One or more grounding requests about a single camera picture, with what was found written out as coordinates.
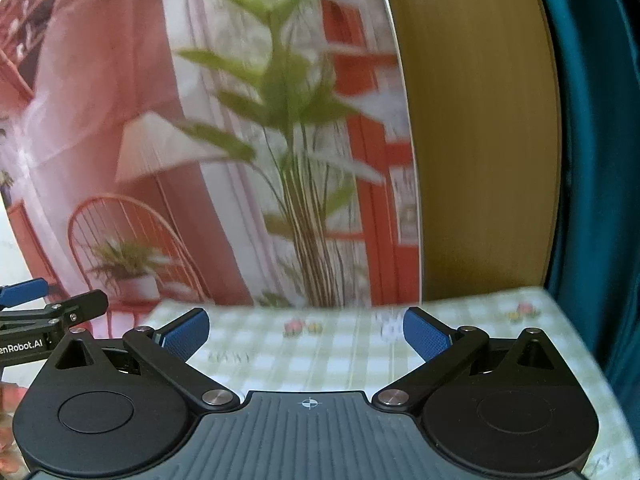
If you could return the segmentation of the green checkered bunny tablecloth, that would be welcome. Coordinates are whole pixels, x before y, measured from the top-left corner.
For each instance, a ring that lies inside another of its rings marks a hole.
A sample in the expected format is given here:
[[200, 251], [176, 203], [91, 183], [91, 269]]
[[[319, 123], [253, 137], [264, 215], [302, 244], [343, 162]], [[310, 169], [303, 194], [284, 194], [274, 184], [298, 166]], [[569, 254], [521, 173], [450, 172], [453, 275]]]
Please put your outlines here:
[[[239, 396], [250, 390], [362, 390], [373, 394], [421, 365], [402, 334], [403, 306], [375, 309], [275, 309], [209, 306], [206, 344], [189, 363]], [[600, 430], [584, 473], [635, 479], [639, 454], [626, 418], [591, 353], [552, 297], [526, 287], [440, 300], [424, 310], [445, 324], [475, 325], [514, 338], [542, 328], [597, 411]]]

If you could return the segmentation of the printed room scene backdrop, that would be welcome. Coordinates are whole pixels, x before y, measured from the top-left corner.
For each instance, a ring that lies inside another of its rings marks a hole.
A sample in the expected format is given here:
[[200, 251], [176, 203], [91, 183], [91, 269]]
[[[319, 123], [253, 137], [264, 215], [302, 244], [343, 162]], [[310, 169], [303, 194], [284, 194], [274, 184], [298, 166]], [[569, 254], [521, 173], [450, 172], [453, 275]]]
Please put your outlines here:
[[162, 302], [421, 298], [388, 0], [1, 0], [1, 278]]

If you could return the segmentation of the yellow wooden board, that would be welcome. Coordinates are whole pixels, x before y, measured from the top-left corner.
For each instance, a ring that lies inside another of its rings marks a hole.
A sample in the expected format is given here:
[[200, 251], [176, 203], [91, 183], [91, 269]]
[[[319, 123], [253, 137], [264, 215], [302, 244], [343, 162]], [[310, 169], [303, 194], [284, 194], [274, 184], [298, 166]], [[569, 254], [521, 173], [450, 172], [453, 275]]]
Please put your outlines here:
[[421, 194], [427, 300], [539, 286], [561, 111], [541, 0], [388, 0]]

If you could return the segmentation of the teal curtain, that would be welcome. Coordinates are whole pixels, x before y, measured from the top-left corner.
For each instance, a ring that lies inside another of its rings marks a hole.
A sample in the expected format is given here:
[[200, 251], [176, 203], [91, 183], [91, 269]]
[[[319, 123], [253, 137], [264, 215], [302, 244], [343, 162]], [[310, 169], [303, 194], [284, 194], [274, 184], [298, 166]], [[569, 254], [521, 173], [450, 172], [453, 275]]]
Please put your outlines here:
[[639, 50], [622, 0], [542, 0], [563, 156], [548, 291], [639, 413]]

